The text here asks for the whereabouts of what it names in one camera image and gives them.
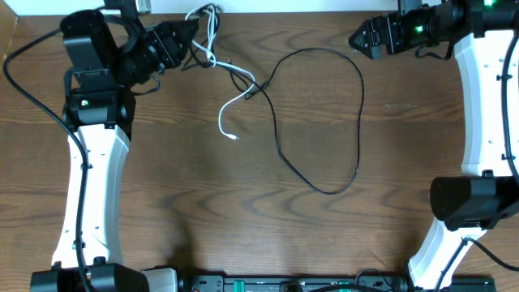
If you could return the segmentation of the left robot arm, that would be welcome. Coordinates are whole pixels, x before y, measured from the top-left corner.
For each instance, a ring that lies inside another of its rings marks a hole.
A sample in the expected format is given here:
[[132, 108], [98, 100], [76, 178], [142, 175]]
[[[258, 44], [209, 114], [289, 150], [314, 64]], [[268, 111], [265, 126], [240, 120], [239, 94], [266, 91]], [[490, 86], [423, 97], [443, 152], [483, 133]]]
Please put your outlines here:
[[35, 272], [33, 291], [179, 291], [172, 268], [143, 272], [123, 263], [120, 189], [131, 142], [133, 87], [178, 67], [198, 30], [194, 19], [144, 27], [137, 10], [78, 11], [60, 24], [71, 59], [63, 120], [71, 173], [66, 213], [50, 270]]

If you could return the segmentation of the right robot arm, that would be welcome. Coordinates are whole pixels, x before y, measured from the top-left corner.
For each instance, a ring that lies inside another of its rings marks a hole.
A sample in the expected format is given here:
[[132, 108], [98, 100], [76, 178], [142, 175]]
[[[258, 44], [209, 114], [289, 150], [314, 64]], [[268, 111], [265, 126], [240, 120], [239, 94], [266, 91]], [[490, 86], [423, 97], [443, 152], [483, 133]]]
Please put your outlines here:
[[448, 44], [461, 74], [465, 150], [461, 174], [431, 183], [431, 228], [406, 265], [399, 291], [483, 291], [453, 274], [480, 238], [518, 211], [518, 4], [401, 1], [365, 20], [348, 40], [371, 59], [413, 50], [430, 57]]

